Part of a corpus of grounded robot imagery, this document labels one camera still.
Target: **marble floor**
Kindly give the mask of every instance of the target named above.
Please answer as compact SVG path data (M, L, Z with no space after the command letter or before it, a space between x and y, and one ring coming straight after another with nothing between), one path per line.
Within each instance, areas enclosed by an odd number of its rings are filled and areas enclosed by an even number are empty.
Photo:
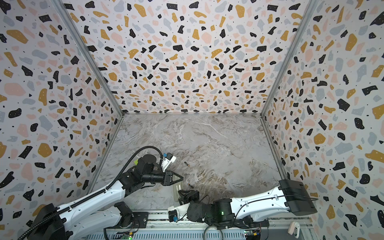
M192 190L189 183L200 197L208 194L211 203L267 191L281 179L258 115L141 114L125 116L94 189L112 181L131 155L146 145L174 154L177 159L168 169L184 176L183 189ZM153 149L138 157L146 153L158 157ZM179 205L173 187L161 184L138 190L124 201L134 210Z

